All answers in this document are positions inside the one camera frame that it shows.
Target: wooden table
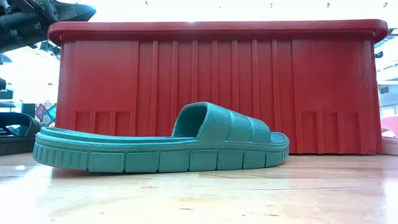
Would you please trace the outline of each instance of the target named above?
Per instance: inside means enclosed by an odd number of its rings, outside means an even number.
[[[0,223],[398,223],[398,157],[290,156],[171,174],[53,169],[0,157]]]

